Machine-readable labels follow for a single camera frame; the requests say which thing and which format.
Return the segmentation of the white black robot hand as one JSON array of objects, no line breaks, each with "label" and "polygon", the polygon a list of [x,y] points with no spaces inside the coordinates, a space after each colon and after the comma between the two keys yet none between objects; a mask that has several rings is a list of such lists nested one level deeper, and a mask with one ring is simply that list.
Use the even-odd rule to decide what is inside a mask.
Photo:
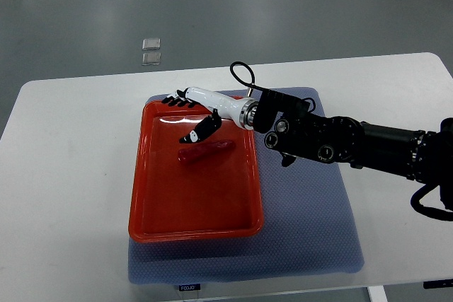
[{"label": "white black robot hand", "polygon": [[199,122],[187,135],[179,139],[180,144],[195,144],[212,136],[222,125],[222,119],[234,122],[242,129],[253,128],[253,118],[258,107],[258,101],[251,97],[235,99],[222,93],[205,90],[197,87],[189,87],[184,90],[184,98],[181,101],[177,95],[168,95],[161,102],[168,106],[193,108],[201,104],[212,114]]}]

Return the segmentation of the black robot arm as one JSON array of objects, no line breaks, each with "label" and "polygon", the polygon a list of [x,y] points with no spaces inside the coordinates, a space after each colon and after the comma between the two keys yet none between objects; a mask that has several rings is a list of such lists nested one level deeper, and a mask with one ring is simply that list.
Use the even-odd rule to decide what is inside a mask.
[{"label": "black robot arm", "polygon": [[319,163],[347,163],[405,177],[422,184],[411,197],[412,208],[431,219],[452,220],[452,119],[438,132],[411,131],[358,122],[350,117],[314,114],[313,98],[298,98],[276,90],[244,84],[246,97],[188,87],[167,95],[169,106],[201,105],[210,115],[179,142],[195,144],[212,136],[224,120],[241,129],[264,134],[265,146],[278,152],[282,166],[297,158]]}]

